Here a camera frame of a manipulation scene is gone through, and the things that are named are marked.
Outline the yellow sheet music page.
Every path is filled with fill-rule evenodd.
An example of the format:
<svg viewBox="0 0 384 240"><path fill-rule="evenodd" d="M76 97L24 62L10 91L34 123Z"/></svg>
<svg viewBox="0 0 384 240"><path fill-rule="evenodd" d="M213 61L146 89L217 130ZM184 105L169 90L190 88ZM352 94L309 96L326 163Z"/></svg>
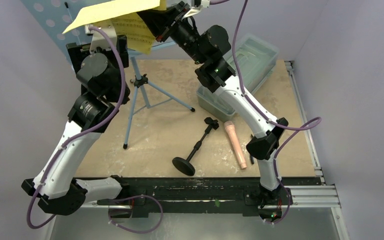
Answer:
<svg viewBox="0 0 384 240"><path fill-rule="evenodd" d="M76 18L63 34L87 24L106 27L112 24L117 35L127 36L127 47L131 50L150 54L155 37L140 18L138 12L167 9L165 0L111 0L80 9Z"/></svg>

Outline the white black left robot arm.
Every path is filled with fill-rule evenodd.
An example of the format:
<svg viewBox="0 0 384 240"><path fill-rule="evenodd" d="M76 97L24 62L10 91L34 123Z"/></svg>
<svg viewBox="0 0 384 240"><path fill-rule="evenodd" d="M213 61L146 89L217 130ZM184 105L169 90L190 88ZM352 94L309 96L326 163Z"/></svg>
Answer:
<svg viewBox="0 0 384 240"><path fill-rule="evenodd" d="M127 40L106 37L105 43L66 46L81 95L68 113L63 134L45 167L21 187L45 213L67 216L84 203L112 200L126 203L129 191L120 176L84 180L75 173L86 154L106 131L121 105L129 101L125 81L128 67Z"/></svg>

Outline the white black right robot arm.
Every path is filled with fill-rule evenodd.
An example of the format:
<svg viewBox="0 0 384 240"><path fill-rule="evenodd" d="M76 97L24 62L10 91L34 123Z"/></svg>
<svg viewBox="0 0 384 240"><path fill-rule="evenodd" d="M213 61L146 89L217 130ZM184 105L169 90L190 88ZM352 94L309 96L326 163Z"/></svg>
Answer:
<svg viewBox="0 0 384 240"><path fill-rule="evenodd" d="M250 127L253 138L247 151L257 160L260 173L260 196L268 204L280 198L281 177L277 171L275 153L288 121L268 112L243 86L232 66L224 59L231 49L227 31L213 25L202 34L188 22L192 8L181 1L166 10L142 10L137 14L155 37L173 41L199 65L195 70L200 84L213 95L226 101Z"/></svg>

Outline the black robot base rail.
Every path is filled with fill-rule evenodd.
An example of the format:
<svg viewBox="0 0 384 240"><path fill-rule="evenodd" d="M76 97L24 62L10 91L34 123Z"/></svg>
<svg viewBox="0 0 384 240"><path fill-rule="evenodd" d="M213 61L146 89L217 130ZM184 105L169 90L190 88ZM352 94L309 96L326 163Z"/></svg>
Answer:
<svg viewBox="0 0 384 240"><path fill-rule="evenodd" d="M294 186L317 186L315 177L284 177L287 191L264 193L258 177L124 177L122 197L138 196L122 202L97 200L88 207L132 208L133 218L150 213L241 214L244 217L270 218L282 215L278 204L288 204Z"/></svg>

